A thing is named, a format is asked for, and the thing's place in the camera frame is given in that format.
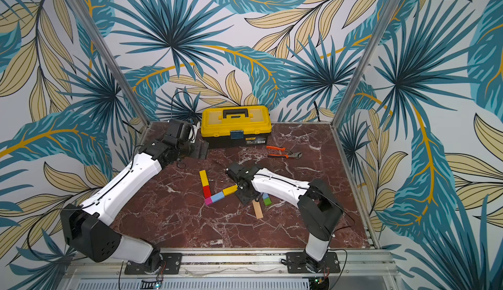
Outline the red block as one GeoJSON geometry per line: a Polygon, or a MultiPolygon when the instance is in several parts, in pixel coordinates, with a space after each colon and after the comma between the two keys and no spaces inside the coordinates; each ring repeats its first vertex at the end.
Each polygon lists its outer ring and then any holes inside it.
{"type": "Polygon", "coordinates": [[[211,193],[211,190],[210,190],[210,186],[203,186],[203,194],[204,194],[204,198],[207,199],[207,198],[210,198],[212,196],[212,193],[211,193]]]}

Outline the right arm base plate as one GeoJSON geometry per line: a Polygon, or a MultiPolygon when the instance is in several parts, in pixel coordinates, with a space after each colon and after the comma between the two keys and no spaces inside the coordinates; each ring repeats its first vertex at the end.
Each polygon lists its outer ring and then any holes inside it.
{"type": "Polygon", "coordinates": [[[287,267],[289,274],[331,274],[341,271],[341,262],[334,252],[326,253],[321,261],[315,261],[304,251],[288,252],[281,263],[287,267]]]}

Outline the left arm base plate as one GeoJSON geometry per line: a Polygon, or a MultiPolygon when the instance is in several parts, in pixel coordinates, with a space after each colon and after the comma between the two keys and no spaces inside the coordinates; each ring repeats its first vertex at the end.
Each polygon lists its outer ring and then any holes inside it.
{"type": "Polygon", "coordinates": [[[156,253],[146,263],[127,262],[126,275],[177,275],[182,263],[181,253],[156,253]]]}

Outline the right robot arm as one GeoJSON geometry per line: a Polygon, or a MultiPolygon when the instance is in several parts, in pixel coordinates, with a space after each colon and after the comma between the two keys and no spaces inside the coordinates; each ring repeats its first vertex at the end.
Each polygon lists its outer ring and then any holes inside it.
{"type": "Polygon", "coordinates": [[[260,165],[245,167],[237,163],[228,166],[225,173],[237,185],[236,195],[243,205],[265,193],[297,207],[309,231],[301,264],[312,272],[326,267],[326,253],[344,209],[324,181],[298,181],[260,165]]]}

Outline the yellow block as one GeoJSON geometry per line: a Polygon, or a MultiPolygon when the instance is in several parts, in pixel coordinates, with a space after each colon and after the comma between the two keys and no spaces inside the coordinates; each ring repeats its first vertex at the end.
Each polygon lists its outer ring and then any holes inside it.
{"type": "Polygon", "coordinates": [[[237,189],[238,189],[238,186],[233,185],[231,187],[225,188],[224,190],[222,190],[222,192],[223,192],[224,196],[229,196],[229,195],[236,193],[237,189]]]}
{"type": "Polygon", "coordinates": [[[200,180],[201,180],[202,186],[207,187],[209,185],[209,180],[208,180],[208,176],[206,174],[206,171],[201,170],[199,172],[199,174],[200,174],[200,180]]]}

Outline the magenta small cube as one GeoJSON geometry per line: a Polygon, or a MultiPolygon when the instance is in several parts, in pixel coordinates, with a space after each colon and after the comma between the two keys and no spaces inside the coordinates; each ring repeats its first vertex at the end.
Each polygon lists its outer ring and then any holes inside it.
{"type": "Polygon", "coordinates": [[[212,201],[212,199],[211,199],[210,197],[209,197],[209,198],[206,198],[204,201],[205,201],[205,204],[206,204],[207,206],[209,206],[209,205],[213,204],[213,201],[212,201]]]}

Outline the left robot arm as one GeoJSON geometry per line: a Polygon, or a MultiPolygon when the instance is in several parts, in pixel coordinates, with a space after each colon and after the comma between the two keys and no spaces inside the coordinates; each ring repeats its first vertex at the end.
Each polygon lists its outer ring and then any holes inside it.
{"type": "Polygon", "coordinates": [[[171,120],[164,135],[145,143],[119,172],[96,194],[60,213],[64,241],[94,262],[118,259],[141,265],[147,272],[161,266],[161,253],[153,244],[123,235],[111,228],[129,200],[170,164],[185,158],[204,160],[208,143],[197,139],[199,124],[171,120]]]}

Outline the natural wood block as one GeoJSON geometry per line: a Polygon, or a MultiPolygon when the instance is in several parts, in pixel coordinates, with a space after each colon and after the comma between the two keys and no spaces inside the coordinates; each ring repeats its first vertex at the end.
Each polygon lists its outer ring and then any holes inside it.
{"type": "Polygon", "coordinates": [[[263,219],[263,212],[260,203],[254,200],[252,202],[252,206],[254,208],[256,219],[263,219]]]}

